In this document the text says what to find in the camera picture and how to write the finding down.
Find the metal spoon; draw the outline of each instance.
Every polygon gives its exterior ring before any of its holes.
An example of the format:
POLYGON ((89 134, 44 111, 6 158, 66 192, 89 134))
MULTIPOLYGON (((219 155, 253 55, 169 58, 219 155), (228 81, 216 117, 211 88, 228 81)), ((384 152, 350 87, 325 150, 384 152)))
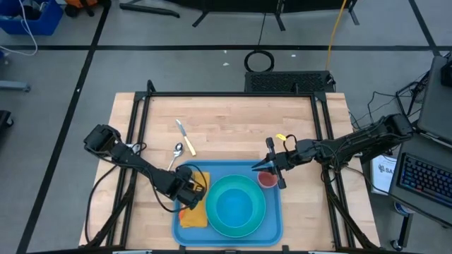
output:
POLYGON ((182 145, 182 143, 177 143, 172 153, 174 153, 174 157, 172 158, 172 161, 168 166, 168 171, 171 169, 171 166, 174 163, 175 159, 184 153, 184 145, 182 145))

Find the yellow cable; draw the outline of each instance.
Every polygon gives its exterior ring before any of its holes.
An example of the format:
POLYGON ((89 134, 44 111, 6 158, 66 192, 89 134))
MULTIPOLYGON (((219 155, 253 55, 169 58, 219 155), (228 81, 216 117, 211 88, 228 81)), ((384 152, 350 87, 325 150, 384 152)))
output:
POLYGON ((344 0, 344 2, 342 3, 342 6, 340 7, 338 19, 336 19, 336 24, 334 24, 333 33, 331 34, 330 45, 328 46, 328 58, 326 59, 326 65, 325 65, 325 69, 327 71, 330 68, 331 46, 333 46, 334 34, 336 33, 336 28, 338 28, 340 17, 342 16, 342 12, 344 11, 344 8, 345 8, 345 3, 347 3, 347 0, 344 0))

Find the white wire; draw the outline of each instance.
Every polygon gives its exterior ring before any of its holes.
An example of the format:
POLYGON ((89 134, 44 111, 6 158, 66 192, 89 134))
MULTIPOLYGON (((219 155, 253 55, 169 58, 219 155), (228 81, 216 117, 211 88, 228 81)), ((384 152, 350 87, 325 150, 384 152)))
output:
POLYGON ((22 0, 18 0, 18 1, 20 3, 20 7, 22 8, 22 14, 23 14, 23 19, 20 21, 20 24, 22 25, 23 29, 28 33, 28 35, 33 40, 33 44, 35 45, 35 50, 34 50, 33 53, 29 54, 29 53, 24 53, 24 52, 18 52, 16 50, 12 50, 12 49, 7 49, 7 48, 5 48, 3 46, 0 46, 0 49, 6 50, 6 51, 11 52, 11 53, 21 54, 23 56, 34 56, 37 53, 37 43, 36 43, 35 38, 33 37, 33 34, 31 33, 30 27, 28 26, 27 19, 25 17, 25 9, 23 8, 22 0))

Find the yellow tag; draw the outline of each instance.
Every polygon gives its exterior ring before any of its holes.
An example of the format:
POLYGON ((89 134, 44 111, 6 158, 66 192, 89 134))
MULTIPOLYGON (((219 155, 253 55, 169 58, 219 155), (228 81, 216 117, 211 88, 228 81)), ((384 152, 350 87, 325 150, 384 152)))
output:
POLYGON ((276 134, 276 137, 281 139, 282 141, 286 141, 287 140, 287 138, 285 138, 285 136, 283 134, 281 134, 281 133, 276 134))

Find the gray floor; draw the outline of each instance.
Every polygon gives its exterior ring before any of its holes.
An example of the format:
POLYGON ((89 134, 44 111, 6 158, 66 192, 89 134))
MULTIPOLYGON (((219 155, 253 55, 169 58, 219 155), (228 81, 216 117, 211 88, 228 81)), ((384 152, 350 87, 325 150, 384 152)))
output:
MULTIPOLYGON (((212 13, 197 27, 191 24, 199 11, 160 1, 182 17, 155 16, 122 11, 114 2, 100 45, 198 45, 255 44, 263 15, 212 13)), ((438 45, 452 45, 451 3, 448 0, 417 1, 438 45)), ((66 16, 54 36, 38 37, 39 45, 89 45, 102 10, 94 18, 66 16)), ((335 44, 427 46, 427 41, 408 0, 359 1, 355 12, 361 23, 354 26, 343 16, 335 44)), ((280 32, 273 16, 267 16, 261 44, 328 44, 337 11, 283 15, 287 31, 280 32)), ((0 44, 29 45, 30 38, 0 32, 0 44)), ((116 92, 144 90, 152 79, 158 91, 242 91, 243 59, 249 51, 96 51, 63 146, 55 175, 38 219, 28 251, 75 248, 81 235, 96 159, 83 151, 82 139, 98 123, 107 123, 116 92)), ((272 51, 275 71, 323 70, 325 51, 272 51)), ((0 109, 13 112, 15 126, 2 138, 0 149, 0 252, 13 253, 23 233, 61 129, 67 107, 81 73, 86 51, 40 51, 37 56, 10 55, 11 64, 0 66, 0 79, 29 82, 29 93, 0 90, 0 109)), ((344 92, 350 111, 366 114, 372 91, 393 94, 428 70, 431 52, 332 53, 331 72, 337 91, 344 92)), ((268 63, 258 56, 251 67, 268 63)), ((377 96, 372 109, 390 97, 377 96)), ((373 115, 398 112, 394 102, 373 115)), ((359 123, 369 123, 363 118, 359 123)), ((383 247, 397 238, 402 217, 386 197, 370 195, 383 247)), ((452 231, 424 217, 415 217, 406 250, 450 253, 452 231)))

